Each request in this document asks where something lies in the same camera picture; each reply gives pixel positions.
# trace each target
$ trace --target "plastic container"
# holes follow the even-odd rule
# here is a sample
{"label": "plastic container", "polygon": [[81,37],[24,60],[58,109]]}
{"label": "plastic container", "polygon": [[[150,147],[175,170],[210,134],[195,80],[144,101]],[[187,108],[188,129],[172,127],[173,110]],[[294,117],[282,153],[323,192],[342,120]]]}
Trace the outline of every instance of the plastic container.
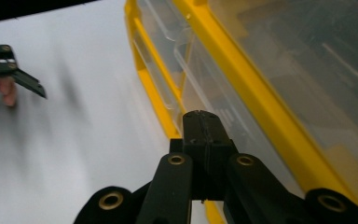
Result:
{"label": "plastic container", "polygon": [[179,104],[176,102],[168,84],[165,82],[164,77],[161,72],[158,70],[156,63],[151,57],[145,42],[140,37],[140,35],[135,32],[133,36],[133,43],[138,49],[141,58],[144,61],[144,64],[153,80],[153,83],[158,91],[158,94],[165,105],[165,108],[169,111],[173,123],[175,124],[176,129],[180,132],[181,130],[181,119],[182,113],[179,107]]}
{"label": "plastic container", "polygon": [[158,54],[170,72],[176,88],[182,89],[182,67],[173,57],[175,39],[187,26],[170,0],[138,0],[141,20]]}
{"label": "plastic container", "polygon": [[209,6],[358,197],[358,1]]}
{"label": "plastic container", "polygon": [[190,101],[195,109],[204,107],[218,115],[240,152],[257,156],[291,192],[302,195],[290,171],[246,105],[190,29],[184,30],[177,39],[175,56],[186,72],[186,81],[193,87],[184,89],[182,101]]}

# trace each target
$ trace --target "transparent storage box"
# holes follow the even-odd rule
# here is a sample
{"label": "transparent storage box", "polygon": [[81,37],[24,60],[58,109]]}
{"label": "transparent storage box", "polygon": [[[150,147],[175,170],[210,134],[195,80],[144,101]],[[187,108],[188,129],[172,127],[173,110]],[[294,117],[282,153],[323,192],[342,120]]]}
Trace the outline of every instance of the transparent storage box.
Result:
{"label": "transparent storage box", "polygon": [[358,196],[358,0],[209,7]]}
{"label": "transparent storage box", "polygon": [[188,104],[191,109],[205,108],[218,115],[240,152],[257,156],[291,192],[303,195],[245,104],[191,29],[184,30],[177,39],[175,56],[186,72],[190,87],[183,91],[185,107]]}
{"label": "transparent storage box", "polygon": [[182,67],[173,57],[175,39],[187,26],[171,0],[138,0],[142,25],[166,65],[176,88],[182,89]]}
{"label": "transparent storage box", "polygon": [[176,127],[176,129],[180,132],[181,130],[181,122],[182,122],[182,113],[179,107],[179,104],[176,102],[168,84],[165,82],[164,77],[159,71],[156,63],[151,57],[145,42],[140,37],[139,33],[135,32],[133,36],[133,43],[135,47],[138,49],[141,58],[144,61],[144,64],[149,72],[149,75],[158,91],[158,95],[161,97],[165,108],[169,111],[169,114],[172,118],[172,121]]}

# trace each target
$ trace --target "black clamp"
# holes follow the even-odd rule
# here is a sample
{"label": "black clamp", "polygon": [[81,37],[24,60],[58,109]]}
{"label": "black clamp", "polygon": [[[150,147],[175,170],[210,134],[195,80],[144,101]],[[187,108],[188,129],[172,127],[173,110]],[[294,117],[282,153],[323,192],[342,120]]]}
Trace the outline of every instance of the black clamp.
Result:
{"label": "black clamp", "polygon": [[22,87],[47,98],[45,89],[39,80],[20,70],[14,53],[9,45],[0,45],[0,77],[13,77]]}
{"label": "black clamp", "polygon": [[290,193],[261,160],[238,152],[216,115],[189,112],[183,126],[150,183],[133,193],[99,190],[75,224],[187,224],[193,200],[224,202],[229,224],[358,223],[358,206],[333,190],[311,190],[305,200]]}

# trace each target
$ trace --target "clear plastic panel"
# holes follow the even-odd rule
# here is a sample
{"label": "clear plastic panel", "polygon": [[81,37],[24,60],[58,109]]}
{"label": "clear plastic panel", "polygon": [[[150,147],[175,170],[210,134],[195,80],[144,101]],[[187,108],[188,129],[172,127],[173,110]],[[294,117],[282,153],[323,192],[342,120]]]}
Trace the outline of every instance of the clear plastic panel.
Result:
{"label": "clear plastic panel", "polygon": [[358,0],[209,5],[358,195]]}
{"label": "clear plastic panel", "polygon": [[170,112],[171,118],[176,126],[176,129],[180,131],[180,119],[181,111],[179,104],[176,102],[173,93],[168,87],[167,83],[164,80],[161,72],[159,71],[156,63],[151,57],[145,42],[140,37],[139,33],[135,32],[133,36],[133,43],[135,47],[138,49],[141,58],[144,60],[147,71],[149,72],[150,77],[152,78],[153,83],[158,91],[159,96],[167,110]]}
{"label": "clear plastic panel", "polygon": [[292,174],[245,104],[190,29],[184,30],[177,39],[175,56],[186,72],[186,80],[197,93],[194,97],[202,102],[200,107],[205,106],[206,110],[219,116],[238,150],[260,158],[290,191],[302,195]]}
{"label": "clear plastic panel", "polygon": [[173,57],[174,40],[187,26],[171,0],[138,0],[142,25],[153,42],[161,60],[170,72],[172,81],[182,89],[182,67]]}

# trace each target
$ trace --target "black mechanical arm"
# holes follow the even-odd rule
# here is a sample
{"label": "black mechanical arm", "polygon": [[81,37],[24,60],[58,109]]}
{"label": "black mechanical arm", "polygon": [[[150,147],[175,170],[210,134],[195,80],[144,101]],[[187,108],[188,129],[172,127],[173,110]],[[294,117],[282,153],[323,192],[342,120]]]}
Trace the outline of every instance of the black mechanical arm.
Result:
{"label": "black mechanical arm", "polygon": [[46,98],[46,92],[39,80],[19,68],[11,46],[0,45],[0,77],[13,77],[22,87]]}
{"label": "black mechanical arm", "polygon": [[99,190],[75,224],[190,223],[193,200],[223,201],[228,223],[358,223],[358,206],[333,190],[291,194],[261,160],[238,152],[216,115],[189,112],[183,124],[150,183],[133,193]]}

